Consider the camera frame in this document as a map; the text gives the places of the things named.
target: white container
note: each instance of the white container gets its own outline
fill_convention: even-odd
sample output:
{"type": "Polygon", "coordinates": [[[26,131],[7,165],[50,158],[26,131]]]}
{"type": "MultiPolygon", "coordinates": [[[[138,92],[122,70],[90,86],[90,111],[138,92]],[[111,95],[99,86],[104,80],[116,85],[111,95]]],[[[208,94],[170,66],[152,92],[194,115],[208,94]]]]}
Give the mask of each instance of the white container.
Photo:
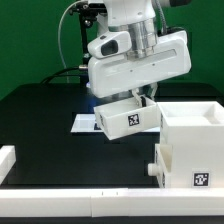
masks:
{"type": "Polygon", "coordinates": [[[158,109],[160,145],[149,174],[165,188],[224,187],[224,108],[184,102],[158,103],[158,109]]]}
{"type": "Polygon", "coordinates": [[[139,107],[134,97],[95,107],[98,127],[110,140],[158,127],[156,103],[145,99],[146,107],[139,107]]]}

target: cable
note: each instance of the cable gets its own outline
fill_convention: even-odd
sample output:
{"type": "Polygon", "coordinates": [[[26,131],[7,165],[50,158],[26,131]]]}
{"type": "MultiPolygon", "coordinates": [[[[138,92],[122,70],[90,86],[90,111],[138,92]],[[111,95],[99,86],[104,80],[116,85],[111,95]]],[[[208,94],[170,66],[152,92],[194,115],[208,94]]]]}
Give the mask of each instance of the cable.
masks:
{"type": "Polygon", "coordinates": [[[49,77],[47,77],[46,79],[44,79],[42,82],[41,82],[41,84],[49,84],[54,78],[63,78],[63,77],[88,77],[88,75],[87,74],[69,74],[69,75],[63,75],[63,74],[61,74],[61,75],[58,75],[58,76],[49,76],[49,77]]]}
{"type": "Polygon", "coordinates": [[[67,65],[66,65],[66,62],[65,62],[65,59],[64,59],[64,55],[63,55],[63,52],[62,52],[62,47],[61,47],[61,29],[62,29],[62,25],[63,25],[63,22],[64,22],[64,19],[65,19],[65,16],[66,16],[67,12],[68,12],[73,6],[75,6],[77,3],[80,3],[80,2],[83,2],[83,0],[74,2],[73,4],[71,4],[71,5],[64,11],[64,13],[63,13],[63,15],[62,15],[62,17],[61,17],[59,26],[58,26],[58,48],[59,48],[59,53],[60,53],[60,57],[61,57],[61,61],[62,61],[63,67],[64,67],[65,69],[67,68],[67,65]]]}
{"type": "Polygon", "coordinates": [[[155,0],[156,2],[156,6],[159,10],[159,15],[160,15],[160,19],[161,19],[161,22],[162,22],[162,34],[163,35],[166,35],[167,34],[167,23],[166,23],[166,18],[164,16],[164,13],[163,13],[163,9],[162,9],[162,6],[159,2],[159,0],[155,0]]]}
{"type": "Polygon", "coordinates": [[[69,72],[69,71],[77,71],[77,70],[79,70],[79,67],[65,68],[65,69],[63,69],[63,70],[61,70],[61,71],[59,71],[59,72],[56,72],[56,73],[54,73],[53,75],[51,75],[51,76],[49,76],[49,77],[43,79],[40,83],[46,83],[46,82],[49,82],[49,81],[51,81],[53,78],[58,77],[58,76],[60,76],[61,74],[65,73],[65,72],[69,72]]]}

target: green wall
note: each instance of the green wall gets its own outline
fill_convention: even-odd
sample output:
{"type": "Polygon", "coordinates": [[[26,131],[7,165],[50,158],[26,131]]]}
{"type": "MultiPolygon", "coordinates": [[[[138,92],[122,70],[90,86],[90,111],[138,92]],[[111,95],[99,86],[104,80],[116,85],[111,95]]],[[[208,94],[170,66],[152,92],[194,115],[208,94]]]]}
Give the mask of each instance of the green wall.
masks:
{"type": "MultiPolygon", "coordinates": [[[[57,28],[73,1],[0,0],[0,98],[21,84],[38,83],[63,68],[57,28]]],[[[168,25],[186,27],[191,40],[192,71],[172,81],[210,83],[224,93],[224,1],[192,1],[187,7],[165,10],[168,25]]],[[[81,63],[77,15],[66,17],[62,43],[68,65],[81,63]]]]}

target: black cable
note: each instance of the black cable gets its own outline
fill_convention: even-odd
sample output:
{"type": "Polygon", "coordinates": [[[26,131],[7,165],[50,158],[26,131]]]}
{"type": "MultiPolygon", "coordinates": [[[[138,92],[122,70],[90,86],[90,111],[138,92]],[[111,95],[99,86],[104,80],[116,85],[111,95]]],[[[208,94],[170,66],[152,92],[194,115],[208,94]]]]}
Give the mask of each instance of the black cable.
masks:
{"type": "Polygon", "coordinates": [[[47,82],[50,82],[54,77],[57,77],[57,76],[60,76],[61,74],[65,73],[65,72],[69,72],[69,71],[77,71],[79,70],[79,67],[71,67],[71,68],[66,68],[66,69],[63,69],[61,71],[58,71],[56,73],[54,73],[53,75],[51,76],[48,76],[47,78],[43,79],[40,83],[46,83],[47,82]]]}
{"type": "Polygon", "coordinates": [[[58,76],[49,76],[46,78],[45,82],[41,82],[42,84],[48,84],[54,78],[62,78],[62,77],[88,77],[87,74],[73,74],[73,75],[58,75],[58,76]]]}

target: black table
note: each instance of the black table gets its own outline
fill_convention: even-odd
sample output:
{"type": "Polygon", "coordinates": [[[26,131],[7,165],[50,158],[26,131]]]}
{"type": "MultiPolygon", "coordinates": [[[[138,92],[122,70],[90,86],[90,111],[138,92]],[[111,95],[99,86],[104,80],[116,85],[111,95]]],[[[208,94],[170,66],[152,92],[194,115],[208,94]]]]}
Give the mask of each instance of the black table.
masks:
{"type": "MultiPolygon", "coordinates": [[[[218,101],[205,84],[160,84],[156,101],[218,101]]],[[[16,164],[0,189],[149,188],[146,172],[159,133],[109,141],[103,133],[71,134],[76,114],[93,113],[107,100],[78,84],[29,84],[0,102],[0,144],[15,145],[16,164]]],[[[0,219],[1,223],[218,223],[222,217],[0,219]]]]}

